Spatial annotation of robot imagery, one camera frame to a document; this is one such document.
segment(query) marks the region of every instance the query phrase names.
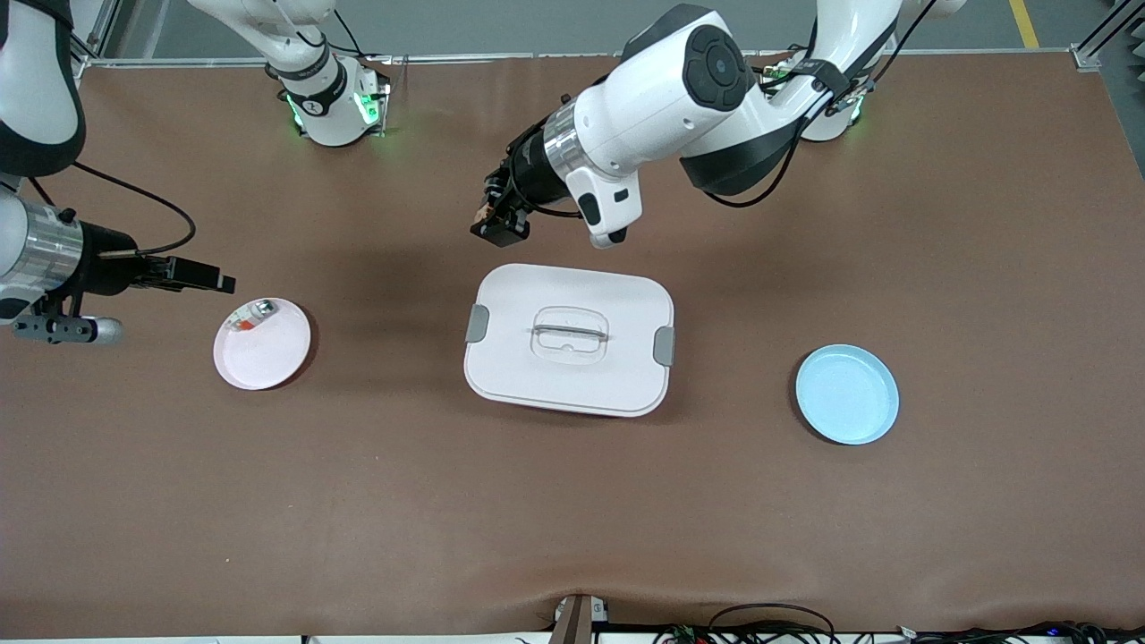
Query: gray floor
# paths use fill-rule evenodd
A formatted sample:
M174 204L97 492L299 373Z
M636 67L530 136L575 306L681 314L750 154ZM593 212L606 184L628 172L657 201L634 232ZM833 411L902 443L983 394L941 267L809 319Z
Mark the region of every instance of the gray floor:
M677 0L340 0L339 10L362 48L389 55L611 54ZM805 42L814 19L811 0L709 0L744 49L783 49ZM117 25L110 55L124 58L256 57L229 29L185 0L134 0ZM1027 0L1043 48L1081 40L1110 8L1108 0ZM349 45L333 21L331 41ZM1103 52L1103 77L1138 165L1145 174L1145 60L1123 33ZM953 17L919 25L914 49L1022 49L1009 0L970 0Z

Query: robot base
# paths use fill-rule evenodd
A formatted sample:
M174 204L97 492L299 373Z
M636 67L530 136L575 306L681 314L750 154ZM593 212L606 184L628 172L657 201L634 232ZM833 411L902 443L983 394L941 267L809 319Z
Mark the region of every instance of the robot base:
M299 134L331 148L349 146L362 136L384 136L389 79L354 58L337 56L337 60L346 68L349 81L325 116L310 116L287 97Z

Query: container lid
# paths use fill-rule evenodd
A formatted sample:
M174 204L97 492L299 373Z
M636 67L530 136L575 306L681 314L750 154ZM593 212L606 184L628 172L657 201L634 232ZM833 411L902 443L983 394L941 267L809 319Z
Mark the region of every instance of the container lid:
M477 291L465 377L489 400L642 416L668 392L672 316L668 291L645 277L502 266Z

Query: metal frame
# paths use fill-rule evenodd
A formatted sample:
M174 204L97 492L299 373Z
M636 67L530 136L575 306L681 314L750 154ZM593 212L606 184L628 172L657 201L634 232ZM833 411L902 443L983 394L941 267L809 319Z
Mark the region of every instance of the metal frame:
M1069 52L1073 53L1077 71L1093 72L1100 70L1101 61L1098 60L1097 55L1100 53L1101 47L1105 47L1105 44L1116 36L1119 31L1126 29L1143 8L1145 8L1145 0L1120 0L1084 40L1071 45Z
M1068 52L1066 47L1042 47L1040 49L903 49L900 56L925 56L925 55L965 55L965 54L1044 54ZM744 56L775 56L785 54L784 49L745 49ZM584 58L584 57L619 57L619 52L601 52L597 54L449 54L427 56L403 56L403 55L376 55L366 56L365 60L384 65L453 65L467 63L490 63L493 61L505 61L515 58ZM211 69L211 68L262 68L266 60L256 57L235 58L101 58L90 57L85 62L86 68L109 68L109 69Z
M72 54L77 57L87 56L88 58L98 58L102 56L106 46L108 33L110 33L111 25L114 24L121 6L123 0L103 0L100 5L100 13L96 15L95 24L92 25L92 32L86 36L72 32Z

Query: silver metal cylinder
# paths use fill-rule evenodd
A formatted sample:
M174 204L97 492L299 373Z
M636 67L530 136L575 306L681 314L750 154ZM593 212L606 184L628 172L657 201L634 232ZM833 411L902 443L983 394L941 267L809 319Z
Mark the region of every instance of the silver metal cylinder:
M553 166L553 172L561 181L578 167L590 167L598 173L614 175L614 172L598 166L585 154L581 138L576 133L575 112L574 100L561 105L545 121L545 156L548 158L548 165Z
M0 281L50 291L66 282L79 266L84 230L78 221L60 221L54 209L19 202L27 217L24 249Z
M95 325L95 345L119 344L124 339L124 323L114 317L87 317Z

